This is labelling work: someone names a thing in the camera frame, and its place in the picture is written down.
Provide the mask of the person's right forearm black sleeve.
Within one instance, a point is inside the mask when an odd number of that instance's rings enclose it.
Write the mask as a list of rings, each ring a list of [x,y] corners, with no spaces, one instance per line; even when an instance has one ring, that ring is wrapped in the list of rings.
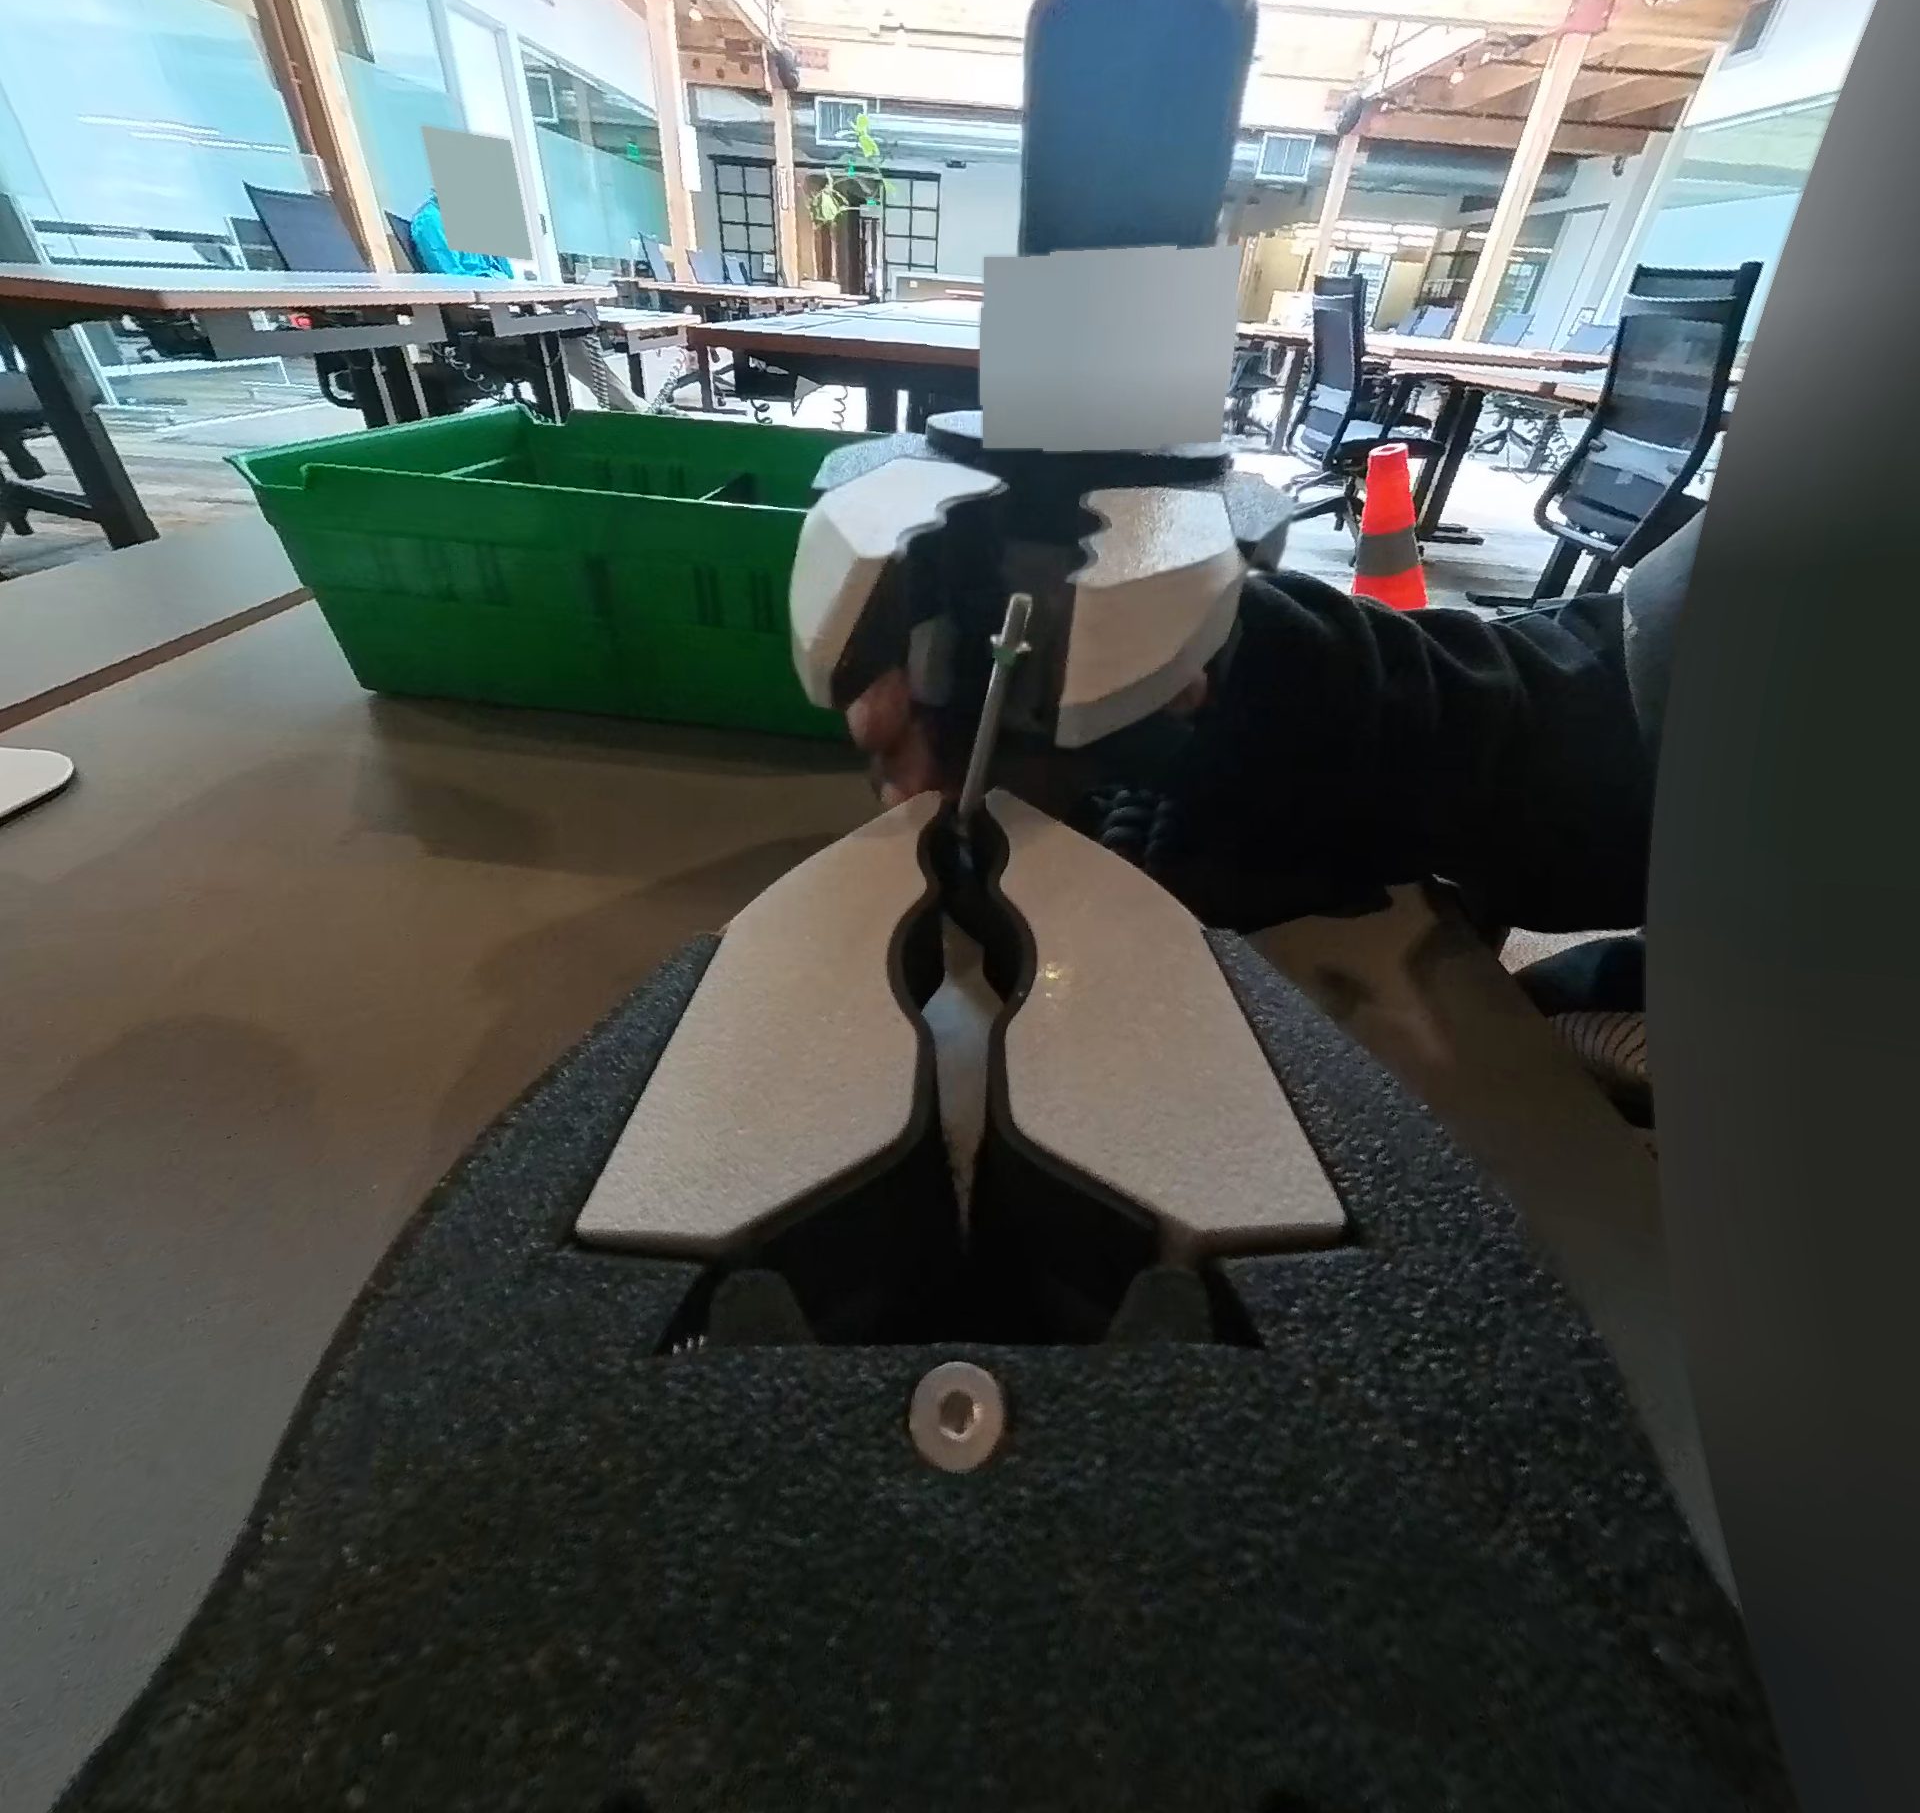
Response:
[[[1484,622],[1250,578],[1149,874],[1240,932],[1427,879],[1508,931],[1642,924],[1680,598]]]

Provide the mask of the wooden office desk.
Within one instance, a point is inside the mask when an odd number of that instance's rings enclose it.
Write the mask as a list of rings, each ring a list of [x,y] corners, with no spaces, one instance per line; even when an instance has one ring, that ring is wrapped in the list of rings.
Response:
[[[216,363],[330,360],[371,385],[368,426],[429,419],[423,360],[431,347],[504,347],[533,375],[542,414],[571,409],[563,342],[593,339],[604,311],[588,288],[470,275],[240,275],[222,269],[40,269],[3,264],[3,342],[35,395],[30,420],[3,429],[3,453],[22,434],[46,434],[72,490],[3,467],[3,531],[31,532],[31,515],[102,531],[112,550],[155,541],[99,400],[81,391],[68,336],[93,320],[159,317],[199,336]]]
[[[1425,544],[1475,544],[1481,540],[1464,523],[1447,523],[1446,510],[1486,398],[1589,409],[1611,357],[1611,331],[1598,331],[1598,347],[1517,347],[1366,332],[1352,354],[1361,419],[1399,425],[1411,414],[1418,391],[1437,391],[1434,420],[1411,429],[1434,444],[1412,463],[1418,540]]]
[[[866,429],[923,429],[935,413],[976,413],[976,298],[854,303],[741,320],[685,320],[702,407],[714,354],[755,363],[805,385],[866,398]]]

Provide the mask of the black mesh office chair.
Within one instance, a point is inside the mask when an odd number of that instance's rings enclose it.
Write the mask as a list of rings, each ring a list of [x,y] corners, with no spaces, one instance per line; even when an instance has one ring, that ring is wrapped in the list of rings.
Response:
[[[297,195],[246,185],[246,200],[262,225],[275,263],[289,275],[364,275],[364,251],[330,195]]]
[[[1534,506],[1534,523],[1555,541],[1543,578],[1525,598],[1468,595],[1472,607],[1545,607],[1570,593],[1581,556],[1578,588],[1606,593],[1702,510],[1690,484],[1723,429],[1761,275],[1758,258],[1633,269],[1595,409]]]
[[[1310,354],[1280,447],[1310,463],[1287,484],[1296,519],[1331,519],[1358,531],[1366,463],[1381,447],[1403,447],[1416,463],[1434,460],[1434,434],[1378,419],[1381,391],[1366,378],[1366,283],[1353,275],[1319,275],[1310,294]]]

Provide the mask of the long metal screw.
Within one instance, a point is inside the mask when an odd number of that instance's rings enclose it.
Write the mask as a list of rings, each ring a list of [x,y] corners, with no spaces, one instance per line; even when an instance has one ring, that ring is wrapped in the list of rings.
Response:
[[[991,787],[1000,721],[1019,666],[1028,656],[1031,625],[1034,625],[1034,595],[1012,593],[1000,612],[1000,625],[988,638],[988,676],[970,731],[962,787],[956,791],[953,824],[962,838],[970,835],[970,827],[981,818],[987,791]]]

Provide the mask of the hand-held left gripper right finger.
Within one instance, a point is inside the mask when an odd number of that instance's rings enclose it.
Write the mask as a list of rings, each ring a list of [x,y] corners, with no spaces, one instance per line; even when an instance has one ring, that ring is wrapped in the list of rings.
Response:
[[[1193,913],[1009,791],[982,813],[1034,949],[1000,1037],[1016,1143],[1141,1216],[1160,1258],[1336,1246],[1341,1203]]]

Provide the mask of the person's striped clothing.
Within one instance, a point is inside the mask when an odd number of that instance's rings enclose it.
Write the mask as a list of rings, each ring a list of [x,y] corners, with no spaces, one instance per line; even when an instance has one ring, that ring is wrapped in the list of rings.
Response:
[[[1646,1066],[1646,937],[1606,932],[1520,965],[1527,997],[1605,1102],[1637,1130],[1652,1130]]]

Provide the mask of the orange traffic cone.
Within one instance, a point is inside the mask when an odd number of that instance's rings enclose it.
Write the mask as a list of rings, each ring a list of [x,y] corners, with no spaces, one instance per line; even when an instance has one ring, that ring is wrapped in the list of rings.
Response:
[[[1378,600],[1396,612],[1427,609],[1427,578],[1416,540],[1408,444],[1400,439],[1383,439],[1366,457],[1349,593],[1358,600]]]

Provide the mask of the person's right hand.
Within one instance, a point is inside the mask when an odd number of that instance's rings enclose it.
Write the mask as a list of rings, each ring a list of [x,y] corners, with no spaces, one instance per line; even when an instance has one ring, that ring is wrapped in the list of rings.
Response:
[[[885,669],[850,701],[847,735],[867,763],[867,782],[883,809],[947,791],[938,743],[903,669]]]

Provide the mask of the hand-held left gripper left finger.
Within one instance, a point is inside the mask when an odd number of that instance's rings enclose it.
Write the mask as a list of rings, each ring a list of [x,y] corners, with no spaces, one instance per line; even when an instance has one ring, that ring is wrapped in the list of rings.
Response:
[[[910,950],[938,818],[910,797],[733,913],[576,1216],[583,1246],[739,1253],[916,1138],[932,1069]]]

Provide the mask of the green plastic crate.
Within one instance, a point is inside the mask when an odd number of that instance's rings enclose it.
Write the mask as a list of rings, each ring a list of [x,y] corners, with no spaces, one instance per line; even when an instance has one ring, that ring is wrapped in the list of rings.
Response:
[[[371,696],[828,740],[785,593],[819,467],[861,441],[468,409],[227,463]]]

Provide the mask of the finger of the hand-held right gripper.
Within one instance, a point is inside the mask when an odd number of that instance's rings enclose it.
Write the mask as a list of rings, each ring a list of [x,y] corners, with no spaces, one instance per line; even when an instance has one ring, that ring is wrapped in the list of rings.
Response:
[[[1096,528],[1068,575],[1054,744],[1093,749],[1150,721],[1232,632],[1241,553],[1210,490],[1093,490]]]
[[[850,671],[850,644],[876,603],[889,565],[919,532],[1003,491],[1003,481],[920,457],[897,457],[830,487],[798,532],[791,559],[791,662],[813,706],[847,706],[835,676]]]

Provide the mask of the hanging green plant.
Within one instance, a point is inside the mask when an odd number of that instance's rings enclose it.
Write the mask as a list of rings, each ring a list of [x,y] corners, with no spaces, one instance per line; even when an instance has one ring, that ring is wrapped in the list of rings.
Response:
[[[813,136],[825,148],[819,185],[805,188],[813,225],[835,228],[844,219],[883,225],[889,180],[867,105],[850,98],[816,98]]]

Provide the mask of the large grey panel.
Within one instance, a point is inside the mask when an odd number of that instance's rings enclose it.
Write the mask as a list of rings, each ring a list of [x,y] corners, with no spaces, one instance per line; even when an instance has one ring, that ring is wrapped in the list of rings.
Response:
[[[1799,1810],[1916,1808],[1916,0],[1767,294],[1652,835],[1665,1265]]]

